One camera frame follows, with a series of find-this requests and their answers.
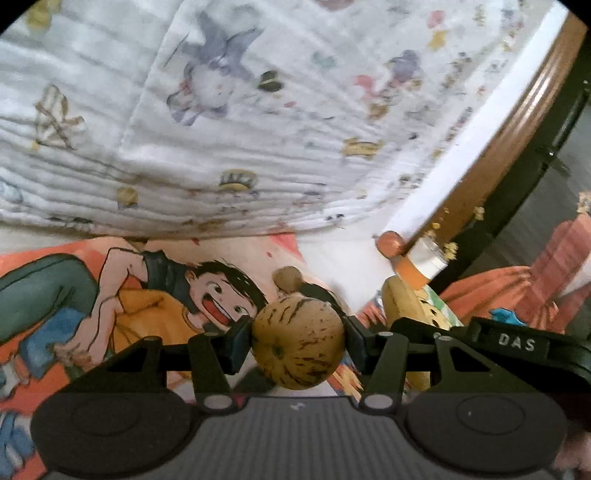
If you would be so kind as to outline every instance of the blue shoe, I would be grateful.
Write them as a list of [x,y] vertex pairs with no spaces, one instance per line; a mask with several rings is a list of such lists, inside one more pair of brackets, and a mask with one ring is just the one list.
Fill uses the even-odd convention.
[[10,479],[35,454],[29,432],[15,424],[19,414],[4,412],[0,424],[0,478]]

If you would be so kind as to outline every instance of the green pants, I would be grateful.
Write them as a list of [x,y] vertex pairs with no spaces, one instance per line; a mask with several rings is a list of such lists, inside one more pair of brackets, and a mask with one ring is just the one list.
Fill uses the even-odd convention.
[[98,285],[82,260],[53,254],[0,278],[0,344],[69,307],[90,315]]

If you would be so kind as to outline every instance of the blue object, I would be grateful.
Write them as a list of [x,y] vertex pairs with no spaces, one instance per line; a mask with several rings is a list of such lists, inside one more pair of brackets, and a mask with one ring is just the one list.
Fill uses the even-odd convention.
[[16,426],[15,420],[17,413],[14,411],[6,412],[2,425],[0,425],[0,477],[11,478],[16,472],[10,458],[8,457],[7,447],[10,446],[23,459],[23,461],[32,457],[35,453],[35,447],[29,434],[24,428]]
[[47,373],[56,361],[53,346],[70,340],[85,317],[71,308],[59,309],[18,344],[18,353],[33,378],[40,379]]
[[489,312],[492,320],[496,322],[506,323],[508,325],[517,325],[518,327],[527,327],[526,323],[523,323],[513,310],[507,309],[494,309]]

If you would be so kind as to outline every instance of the anime boy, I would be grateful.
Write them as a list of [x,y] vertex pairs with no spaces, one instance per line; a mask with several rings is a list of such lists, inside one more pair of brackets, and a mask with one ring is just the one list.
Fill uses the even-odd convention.
[[[144,290],[121,288],[129,276]],[[162,251],[112,248],[97,284],[74,255],[42,257],[0,278],[0,343],[33,330],[0,365],[0,399],[42,378],[57,361],[75,378],[143,336],[183,343],[204,330],[226,331],[266,304],[248,276],[220,261],[184,265]],[[0,413],[1,478],[11,478],[34,454],[29,422],[13,411]]]

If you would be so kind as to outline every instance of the ribbed gray surface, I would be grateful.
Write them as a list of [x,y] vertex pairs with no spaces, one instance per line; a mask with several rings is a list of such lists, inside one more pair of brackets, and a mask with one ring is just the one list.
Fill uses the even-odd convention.
[[[137,480],[467,480],[419,455],[393,420],[346,398],[253,398],[203,423],[171,462]],[[47,480],[71,477],[50,473]],[[552,480],[537,472],[522,480]]]

